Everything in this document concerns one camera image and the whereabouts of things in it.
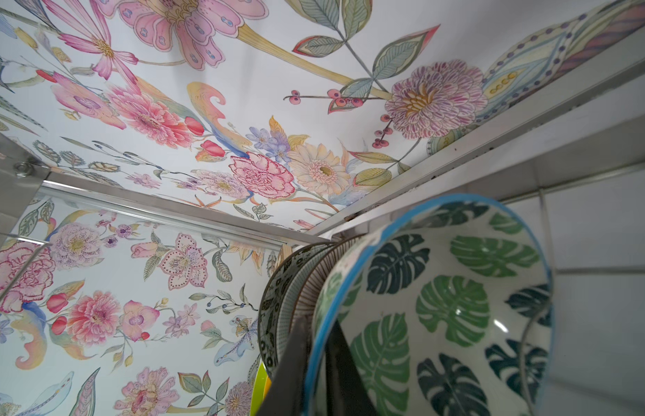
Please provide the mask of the pink striped ceramic bowl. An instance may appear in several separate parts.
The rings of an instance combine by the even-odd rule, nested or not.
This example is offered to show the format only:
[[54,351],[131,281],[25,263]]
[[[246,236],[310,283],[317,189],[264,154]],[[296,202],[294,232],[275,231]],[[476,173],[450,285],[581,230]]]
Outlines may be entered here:
[[294,277],[284,298],[282,315],[288,334],[291,333],[296,320],[303,317],[311,322],[317,299],[322,293],[329,273],[336,263],[350,251],[362,235],[334,243],[329,248],[317,252],[311,260],[305,262]]

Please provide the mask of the two-tier steel dish rack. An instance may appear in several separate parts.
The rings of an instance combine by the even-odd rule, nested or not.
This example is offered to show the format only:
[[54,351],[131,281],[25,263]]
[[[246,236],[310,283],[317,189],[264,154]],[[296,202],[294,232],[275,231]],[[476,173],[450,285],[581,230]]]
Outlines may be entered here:
[[514,209],[540,237],[558,323],[545,415],[645,415],[645,27],[447,147],[346,220],[311,233],[93,184],[39,166],[0,133],[0,249],[28,197],[108,208],[277,251],[372,232],[456,192]]

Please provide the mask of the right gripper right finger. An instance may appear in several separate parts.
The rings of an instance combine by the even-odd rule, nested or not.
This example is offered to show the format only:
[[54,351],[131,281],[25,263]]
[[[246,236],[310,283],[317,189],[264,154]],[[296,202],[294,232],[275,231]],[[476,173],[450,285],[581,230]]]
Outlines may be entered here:
[[327,414],[376,416],[339,322],[335,322],[325,346]]

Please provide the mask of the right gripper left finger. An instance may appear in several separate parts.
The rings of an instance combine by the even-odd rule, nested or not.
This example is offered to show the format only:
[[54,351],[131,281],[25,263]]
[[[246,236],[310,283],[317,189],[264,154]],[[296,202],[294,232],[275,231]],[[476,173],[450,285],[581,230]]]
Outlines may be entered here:
[[303,388],[309,359],[310,326],[299,317],[292,328],[283,360],[258,416],[297,416],[303,412]]

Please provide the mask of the pale green ceramic bowl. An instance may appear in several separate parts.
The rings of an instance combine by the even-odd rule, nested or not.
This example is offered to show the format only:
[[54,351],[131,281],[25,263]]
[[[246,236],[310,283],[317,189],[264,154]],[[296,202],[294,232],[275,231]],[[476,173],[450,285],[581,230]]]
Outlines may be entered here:
[[296,318],[303,315],[310,320],[313,315],[324,285],[324,278],[319,277],[316,269],[334,247],[334,243],[312,245],[305,253],[304,260],[295,265],[295,275],[283,296],[277,320],[276,348],[279,361],[285,352],[291,326]]

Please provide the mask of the green leaf pattern bowl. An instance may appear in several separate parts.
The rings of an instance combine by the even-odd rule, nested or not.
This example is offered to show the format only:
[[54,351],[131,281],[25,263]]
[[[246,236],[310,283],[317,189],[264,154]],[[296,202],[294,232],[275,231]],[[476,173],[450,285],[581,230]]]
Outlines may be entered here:
[[477,195],[428,201],[360,239],[312,318],[303,411],[326,415],[334,328],[381,415],[530,415],[551,350],[551,275],[530,227]]

